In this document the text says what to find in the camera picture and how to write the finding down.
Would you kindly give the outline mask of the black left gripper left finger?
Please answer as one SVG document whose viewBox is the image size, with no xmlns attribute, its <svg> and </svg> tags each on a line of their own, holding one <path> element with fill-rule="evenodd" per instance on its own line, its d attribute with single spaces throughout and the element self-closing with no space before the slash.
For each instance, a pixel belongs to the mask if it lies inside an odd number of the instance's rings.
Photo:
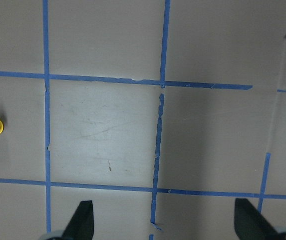
<svg viewBox="0 0 286 240">
<path fill-rule="evenodd" d="M 91 240 L 93 238 L 93 202 L 81 201 L 65 228 L 63 240 Z"/>
</svg>

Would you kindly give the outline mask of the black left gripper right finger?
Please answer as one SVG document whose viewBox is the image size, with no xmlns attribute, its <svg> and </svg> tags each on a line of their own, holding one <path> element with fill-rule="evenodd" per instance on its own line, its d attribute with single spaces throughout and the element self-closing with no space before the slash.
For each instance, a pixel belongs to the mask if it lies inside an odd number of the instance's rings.
<svg viewBox="0 0 286 240">
<path fill-rule="evenodd" d="M 246 198 L 236 198 L 234 229 L 240 240 L 269 240 L 278 235 L 274 227 Z"/>
</svg>

